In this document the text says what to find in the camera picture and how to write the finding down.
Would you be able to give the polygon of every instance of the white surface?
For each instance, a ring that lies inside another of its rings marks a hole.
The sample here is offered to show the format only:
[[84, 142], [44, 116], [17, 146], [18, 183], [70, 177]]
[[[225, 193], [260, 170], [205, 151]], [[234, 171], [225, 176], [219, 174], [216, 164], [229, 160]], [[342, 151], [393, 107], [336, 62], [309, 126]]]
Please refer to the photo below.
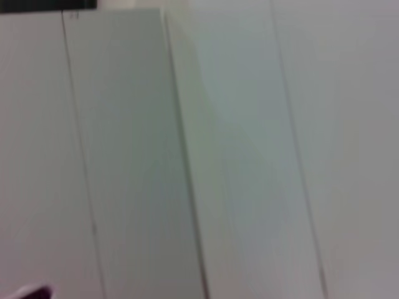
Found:
[[341, 3], [343, 14], [277, 6], [333, 299], [398, 294], [399, 14], [397, 2], [366, 13], [370, 3], [357, 1], [357, 12]]
[[171, 34], [211, 296], [320, 299], [269, 3], [186, 9]]
[[0, 16], [0, 294], [98, 299], [61, 20]]
[[109, 298], [202, 299], [160, 13], [64, 17]]

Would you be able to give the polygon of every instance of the white cabinet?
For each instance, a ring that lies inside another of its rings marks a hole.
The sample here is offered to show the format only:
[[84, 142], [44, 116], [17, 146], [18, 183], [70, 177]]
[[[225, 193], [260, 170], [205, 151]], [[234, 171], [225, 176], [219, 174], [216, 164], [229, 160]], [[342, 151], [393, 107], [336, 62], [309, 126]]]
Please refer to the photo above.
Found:
[[159, 10], [1, 16], [0, 91], [0, 295], [204, 298]]
[[0, 295], [101, 298], [60, 14], [0, 17]]
[[109, 298], [203, 298], [159, 10], [64, 13]]

